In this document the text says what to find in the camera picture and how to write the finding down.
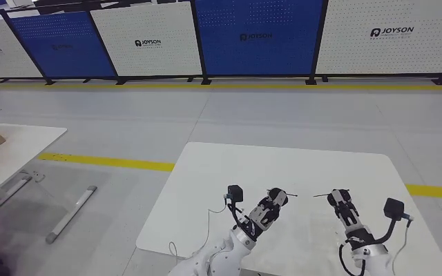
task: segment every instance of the yellow stripe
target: yellow stripe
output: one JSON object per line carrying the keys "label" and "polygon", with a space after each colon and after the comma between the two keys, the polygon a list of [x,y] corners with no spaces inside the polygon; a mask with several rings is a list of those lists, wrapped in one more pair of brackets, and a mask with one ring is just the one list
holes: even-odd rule
{"label": "yellow stripe", "polygon": [[161,170],[164,172],[171,172],[175,164],[172,163],[160,163],[152,161],[142,161],[142,160],[129,160],[129,159],[118,159],[118,158],[108,158],[108,157],[95,157],[95,156],[84,156],[84,155],[63,155],[59,153],[42,153],[39,156],[40,160],[51,160],[51,161],[61,161],[61,162],[73,162],[80,164],[90,164],[90,165],[100,165],[100,166],[112,166],[112,167],[122,167],[122,168],[139,168],[142,170]]}
{"label": "yellow stripe", "polygon": [[442,86],[425,85],[425,86],[389,86],[389,85],[333,85],[321,84],[317,86],[307,85],[289,85],[289,84],[221,84],[214,83],[210,86],[202,86],[200,84],[177,84],[177,83],[148,83],[148,84],[125,84],[116,86],[113,84],[62,84],[56,83],[51,86],[45,86],[42,83],[34,84],[0,84],[1,88],[44,88],[44,89],[131,89],[131,88],[179,88],[179,89],[301,89],[301,90],[442,90]]}
{"label": "yellow stripe", "polygon": [[420,195],[422,197],[442,197],[442,187],[406,184],[408,192],[411,195]]}
{"label": "yellow stripe", "polygon": [[[164,172],[171,172],[175,164],[160,163],[143,160],[118,159],[108,157],[95,157],[84,155],[63,155],[60,153],[42,153],[39,156],[40,160],[72,162],[80,164],[98,165],[98,166],[112,166],[122,168],[138,168],[142,170],[161,170]],[[442,186],[425,186],[416,184],[406,184],[408,192],[411,195],[422,197],[442,197]]]}

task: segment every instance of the white table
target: white table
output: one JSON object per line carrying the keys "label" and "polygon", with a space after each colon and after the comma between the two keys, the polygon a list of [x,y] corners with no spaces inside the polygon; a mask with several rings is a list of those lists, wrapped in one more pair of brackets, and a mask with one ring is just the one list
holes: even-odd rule
{"label": "white table", "polygon": [[[5,186],[13,177],[16,177],[29,161],[56,142],[66,131],[68,131],[66,128],[0,124],[0,135],[6,139],[6,142],[0,145],[0,205],[13,196],[24,184],[28,183],[33,175],[23,173],[23,176],[20,176],[12,188],[7,191],[1,187]],[[75,207],[57,224],[46,238],[49,244],[55,241],[58,234],[96,188],[90,186],[75,204]]]}
{"label": "white table", "polygon": [[[405,212],[415,216],[407,247],[396,260],[397,275],[440,272],[442,253],[390,159],[355,152],[189,143],[152,209],[137,247],[170,254],[169,242],[174,241],[180,257],[190,256],[206,238],[207,208],[220,210],[222,195],[231,184],[244,190],[244,202],[238,207],[245,208],[246,214],[268,188],[299,195],[289,198],[280,218],[258,238],[252,253],[242,260],[243,268],[274,275],[347,275],[338,260],[344,228],[326,197],[312,196],[348,188],[361,221],[375,238],[383,236],[390,223],[383,214],[388,197],[403,201]],[[211,214],[209,242],[226,237],[233,225],[229,211]],[[405,221],[397,223],[385,243],[392,254],[403,244],[405,225]],[[359,274],[348,249],[344,257],[347,267]]]}

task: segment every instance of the perforated panel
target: perforated panel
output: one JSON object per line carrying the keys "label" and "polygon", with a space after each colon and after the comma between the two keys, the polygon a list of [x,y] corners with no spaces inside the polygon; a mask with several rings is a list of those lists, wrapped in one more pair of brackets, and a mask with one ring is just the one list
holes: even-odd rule
{"label": "perforated panel", "polygon": [[0,77],[41,77],[5,21],[0,20]]}
{"label": "perforated panel", "polygon": [[120,76],[201,75],[189,2],[92,11]]}
{"label": "perforated panel", "polygon": [[330,0],[318,74],[442,72],[441,0]]}
{"label": "perforated panel", "polygon": [[210,75],[309,74],[323,0],[197,0]]}
{"label": "perforated panel", "polygon": [[85,12],[11,19],[48,77],[113,77]]}

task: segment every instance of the gray floor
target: gray floor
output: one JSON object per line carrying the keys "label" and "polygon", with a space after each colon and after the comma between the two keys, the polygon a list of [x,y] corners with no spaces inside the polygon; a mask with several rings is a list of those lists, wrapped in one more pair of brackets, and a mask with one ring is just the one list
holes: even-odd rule
{"label": "gray floor", "polygon": [[[394,84],[386,82],[364,83]],[[330,85],[340,83],[364,84]],[[67,127],[49,151],[76,155],[176,162],[188,141],[383,153],[405,183],[442,186],[442,94],[437,91],[79,90],[59,84],[0,85],[0,122]],[[167,172],[51,161],[33,161],[28,169],[46,175],[41,185],[50,194],[31,183],[0,208],[0,253],[15,275],[156,276],[173,267],[171,256],[135,249]],[[67,205],[58,199],[75,202],[89,185],[98,186],[97,193],[53,245],[45,244],[45,235],[66,213]],[[441,247],[442,199],[414,200]]]}

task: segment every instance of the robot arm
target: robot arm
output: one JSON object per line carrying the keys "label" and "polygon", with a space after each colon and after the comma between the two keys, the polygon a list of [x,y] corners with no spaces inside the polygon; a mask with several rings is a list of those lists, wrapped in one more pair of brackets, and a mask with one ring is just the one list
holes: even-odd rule
{"label": "robot arm", "polygon": [[400,221],[402,218],[407,219],[407,227],[410,226],[413,217],[404,213],[404,203],[392,198],[387,199],[384,214],[391,219],[390,227],[383,237],[374,239],[369,228],[359,220],[358,211],[347,190],[333,190],[328,194],[327,200],[334,207],[336,216],[345,227],[347,240],[339,247],[339,259],[345,272],[355,276],[347,270],[342,258],[344,245],[350,243],[352,258],[356,262],[356,266],[362,268],[360,276],[364,275],[365,270],[371,276],[393,276],[392,270],[387,267],[392,257],[383,243],[391,237],[396,221]]}
{"label": "robot arm", "polygon": [[257,238],[277,220],[280,208],[288,202],[285,191],[273,188],[250,215],[240,221],[237,212],[241,211],[236,204],[242,202],[241,187],[229,186],[226,198],[231,200],[227,205],[236,221],[229,236],[206,245],[192,257],[181,261],[169,276],[238,276],[242,258],[250,254]]}

